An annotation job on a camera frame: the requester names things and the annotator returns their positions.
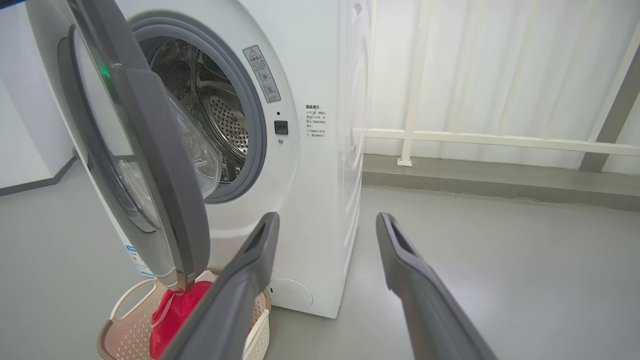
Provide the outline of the grey rubber door gasket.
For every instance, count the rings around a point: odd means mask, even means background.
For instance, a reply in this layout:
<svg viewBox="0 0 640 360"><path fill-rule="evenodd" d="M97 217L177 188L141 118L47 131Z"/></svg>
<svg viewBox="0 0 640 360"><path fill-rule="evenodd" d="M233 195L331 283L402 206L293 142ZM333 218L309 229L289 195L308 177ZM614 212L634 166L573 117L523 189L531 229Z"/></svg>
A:
<svg viewBox="0 0 640 360"><path fill-rule="evenodd" d="M246 162L238 177L231 183L222 183L221 181L222 157L220 151L206 139L205 132L195 125L192 114L165 87L176 107L186 112L189 127L195 129L195 135L187 142L192 159L203 160L209 151L213 151L216 157L214 164L199 165L196 168L205 202L210 204L226 203L247 193L258 180L265 162L266 123L258 91L240 58L214 30L208 29L203 23L199 23L185 14L153 11L136 16L130 21L130 25L139 46L142 41L154 37L178 38L202 50L224 71L237 92L249 130Z"/></svg>

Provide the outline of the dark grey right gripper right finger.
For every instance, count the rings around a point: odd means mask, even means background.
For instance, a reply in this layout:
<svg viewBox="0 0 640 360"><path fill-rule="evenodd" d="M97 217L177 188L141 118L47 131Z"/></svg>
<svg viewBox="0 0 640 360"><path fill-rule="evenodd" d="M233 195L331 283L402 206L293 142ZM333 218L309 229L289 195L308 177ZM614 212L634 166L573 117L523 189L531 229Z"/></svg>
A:
<svg viewBox="0 0 640 360"><path fill-rule="evenodd" d="M393 215L379 213L375 233L387 287L402 303L414 360L497 360Z"/></svg>

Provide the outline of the grey warning sticker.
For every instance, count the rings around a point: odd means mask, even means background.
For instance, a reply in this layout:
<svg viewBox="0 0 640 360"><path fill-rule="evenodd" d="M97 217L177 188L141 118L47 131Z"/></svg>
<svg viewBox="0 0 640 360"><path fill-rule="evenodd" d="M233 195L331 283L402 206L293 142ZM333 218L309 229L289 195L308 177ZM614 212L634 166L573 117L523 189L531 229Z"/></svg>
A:
<svg viewBox="0 0 640 360"><path fill-rule="evenodd" d="M268 63L258 45L244 48L242 50L254 75L256 76L263 96L267 104L281 100L281 94L274 80L274 76L268 66Z"/></svg>

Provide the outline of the steel perforated washer drum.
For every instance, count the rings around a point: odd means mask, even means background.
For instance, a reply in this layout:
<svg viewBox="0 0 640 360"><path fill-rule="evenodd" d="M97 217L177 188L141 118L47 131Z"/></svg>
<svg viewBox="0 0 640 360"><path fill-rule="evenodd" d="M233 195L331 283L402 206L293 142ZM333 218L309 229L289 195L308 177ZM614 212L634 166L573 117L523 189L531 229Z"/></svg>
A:
<svg viewBox="0 0 640 360"><path fill-rule="evenodd" d="M140 42L151 70L221 153L222 183L232 183L249 153L249 126L237 91L206 53L183 39L158 36Z"/></svg>

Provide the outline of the beige perforated laundry basket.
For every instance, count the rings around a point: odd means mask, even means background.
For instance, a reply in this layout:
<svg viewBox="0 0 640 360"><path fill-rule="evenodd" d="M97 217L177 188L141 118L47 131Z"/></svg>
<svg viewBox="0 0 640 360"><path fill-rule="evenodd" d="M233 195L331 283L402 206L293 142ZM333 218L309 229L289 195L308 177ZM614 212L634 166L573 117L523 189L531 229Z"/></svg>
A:
<svg viewBox="0 0 640 360"><path fill-rule="evenodd" d="M220 275L219 269L208 268L195 283L214 283ZM97 337L97 353L103 360L154 360L150 356L152 316L166 291L159 280L149 278L119 298Z"/></svg>

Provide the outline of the plain red garment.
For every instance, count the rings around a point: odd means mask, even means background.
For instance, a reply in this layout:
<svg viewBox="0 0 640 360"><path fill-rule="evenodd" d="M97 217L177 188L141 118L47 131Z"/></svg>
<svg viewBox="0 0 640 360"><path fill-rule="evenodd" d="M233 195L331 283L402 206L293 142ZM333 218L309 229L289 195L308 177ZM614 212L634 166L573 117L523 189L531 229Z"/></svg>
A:
<svg viewBox="0 0 640 360"><path fill-rule="evenodd" d="M187 318L198 306L211 281L196 281L185 292L166 290L151 315L150 357L159 360Z"/></svg>

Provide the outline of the round filter cover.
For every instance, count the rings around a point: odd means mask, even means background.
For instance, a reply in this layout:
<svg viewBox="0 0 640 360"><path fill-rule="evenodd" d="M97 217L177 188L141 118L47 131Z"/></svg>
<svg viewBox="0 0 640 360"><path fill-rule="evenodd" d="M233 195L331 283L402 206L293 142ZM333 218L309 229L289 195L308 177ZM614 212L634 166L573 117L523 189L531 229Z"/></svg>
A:
<svg viewBox="0 0 640 360"><path fill-rule="evenodd" d="M267 286L275 306L301 311L313 304L313 294L301 283L289 278L275 278Z"/></svg>

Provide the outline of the white front-load washing machine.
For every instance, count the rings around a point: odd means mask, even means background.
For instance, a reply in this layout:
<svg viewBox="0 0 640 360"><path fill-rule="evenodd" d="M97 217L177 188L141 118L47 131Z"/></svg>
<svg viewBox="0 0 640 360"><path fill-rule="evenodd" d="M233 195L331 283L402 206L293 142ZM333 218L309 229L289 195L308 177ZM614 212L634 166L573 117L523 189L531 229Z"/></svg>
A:
<svg viewBox="0 0 640 360"><path fill-rule="evenodd" d="M336 318L361 209L372 0L116 0L116 4L130 29L135 17L157 11L204 24L228 43L258 92L266 125L262 171L240 197L205 202L211 239L208 266L224 268L258 220L276 212L279 237L270 281L286 278L301 283L311 292L313 303L298 312ZM280 101L266 102L243 54L254 45L265 57ZM320 105L326 111L325 139L306 137L306 105ZM275 134L278 120L288 121L288 135Z"/></svg>

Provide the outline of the blue energy label sticker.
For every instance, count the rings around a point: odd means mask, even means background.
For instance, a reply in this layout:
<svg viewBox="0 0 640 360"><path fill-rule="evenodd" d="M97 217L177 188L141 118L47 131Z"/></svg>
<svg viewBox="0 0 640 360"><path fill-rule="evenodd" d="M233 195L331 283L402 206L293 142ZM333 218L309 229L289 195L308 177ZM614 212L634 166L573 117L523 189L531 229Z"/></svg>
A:
<svg viewBox="0 0 640 360"><path fill-rule="evenodd" d="M137 268L137 271L142 275L142 276L146 276L149 278L155 278L155 275L151 272L150 268L147 266L147 264L144 262L144 260L142 260L140 254L137 252L137 250L130 245L126 245L126 250L128 251L132 261L135 264L135 268Z"/></svg>

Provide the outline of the dark round glass washer door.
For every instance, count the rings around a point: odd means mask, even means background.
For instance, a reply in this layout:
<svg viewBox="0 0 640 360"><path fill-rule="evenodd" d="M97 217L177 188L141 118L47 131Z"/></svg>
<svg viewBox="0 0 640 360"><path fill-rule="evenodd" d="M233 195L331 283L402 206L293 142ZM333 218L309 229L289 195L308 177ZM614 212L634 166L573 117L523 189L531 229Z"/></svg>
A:
<svg viewBox="0 0 640 360"><path fill-rule="evenodd" d="M27 0L62 121L122 242L167 289L206 268L209 228L177 109L116 0Z"/></svg>

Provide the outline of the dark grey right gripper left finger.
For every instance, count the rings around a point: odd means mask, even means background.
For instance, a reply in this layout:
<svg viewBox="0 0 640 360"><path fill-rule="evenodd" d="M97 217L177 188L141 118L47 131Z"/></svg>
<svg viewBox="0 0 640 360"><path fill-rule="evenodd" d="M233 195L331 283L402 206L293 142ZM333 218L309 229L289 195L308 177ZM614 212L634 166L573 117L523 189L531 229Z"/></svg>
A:
<svg viewBox="0 0 640 360"><path fill-rule="evenodd" d="M281 217L268 212L206 292L162 360L242 360L256 297L269 285Z"/></svg>

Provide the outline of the white metal railing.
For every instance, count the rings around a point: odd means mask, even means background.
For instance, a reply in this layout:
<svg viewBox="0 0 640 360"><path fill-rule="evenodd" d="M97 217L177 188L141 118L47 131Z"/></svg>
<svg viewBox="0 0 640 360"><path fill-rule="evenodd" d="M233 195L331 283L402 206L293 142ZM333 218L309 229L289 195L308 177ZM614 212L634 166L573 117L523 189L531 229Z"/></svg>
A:
<svg viewBox="0 0 640 360"><path fill-rule="evenodd" d="M372 33L372 75L374 59L374 15ZM640 176L640 30L631 39L629 50L610 89L610 110L604 124L595 125L597 138L588 141L542 139L541 137L497 136L414 130L420 80L426 54L430 22L427 2L419 7L417 46L414 49L413 95L406 109L403 130L371 129L366 121L365 152L396 157L402 166L418 158L443 158L523 166L558 167L594 173Z"/></svg>

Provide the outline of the printed text notice sticker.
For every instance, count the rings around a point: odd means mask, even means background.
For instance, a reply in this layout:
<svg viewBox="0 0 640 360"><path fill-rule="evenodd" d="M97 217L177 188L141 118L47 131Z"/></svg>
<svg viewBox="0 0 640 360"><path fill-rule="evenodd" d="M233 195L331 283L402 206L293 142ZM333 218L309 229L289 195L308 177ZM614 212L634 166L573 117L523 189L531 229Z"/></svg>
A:
<svg viewBox="0 0 640 360"><path fill-rule="evenodd" d="M327 112L320 105L305 105L303 124L307 138L324 140L329 133Z"/></svg>

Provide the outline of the white sheer curtain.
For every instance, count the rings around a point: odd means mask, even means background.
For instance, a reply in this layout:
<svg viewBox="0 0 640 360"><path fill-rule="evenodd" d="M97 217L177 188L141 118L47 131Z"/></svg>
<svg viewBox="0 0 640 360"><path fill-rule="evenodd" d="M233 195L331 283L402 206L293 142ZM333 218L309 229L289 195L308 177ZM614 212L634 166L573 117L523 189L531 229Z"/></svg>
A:
<svg viewBox="0 0 640 360"><path fill-rule="evenodd" d="M429 29L414 130L596 139L640 0L375 0L373 130L404 130L419 8Z"/></svg>

